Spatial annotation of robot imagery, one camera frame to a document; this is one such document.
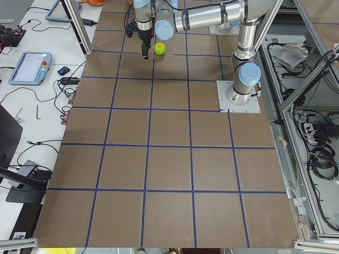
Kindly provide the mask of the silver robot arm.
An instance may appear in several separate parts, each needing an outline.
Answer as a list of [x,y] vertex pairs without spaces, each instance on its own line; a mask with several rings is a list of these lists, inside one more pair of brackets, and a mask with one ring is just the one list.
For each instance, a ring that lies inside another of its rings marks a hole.
[[134,1],[135,18],[124,26],[130,38],[137,32],[144,59],[149,57],[151,40],[158,37],[166,41],[175,32],[204,26],[243,21],[247,18],[247,1],[222,1],[189,8],[177,8],[177,1]]
[[236,78],[226,92],[228,100],[234,105],[247,104],[259,82],[261,70],[254,63],[254,58],[281,4],[282,1],[220,3],[222,21],[240,21],[237,46],[232,54]]

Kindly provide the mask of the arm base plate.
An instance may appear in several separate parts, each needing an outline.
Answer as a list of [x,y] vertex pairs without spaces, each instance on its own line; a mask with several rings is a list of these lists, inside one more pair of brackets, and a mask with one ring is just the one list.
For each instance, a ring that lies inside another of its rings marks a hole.
[[217,93],[220,112],[223,113],[260,113],[257,91],[255,86],[247,95],[237,94],[232,80],[218,80]]
[[209,33],[214,35],[238,36],[239,25],[221,28],[218,24],[209,26]]

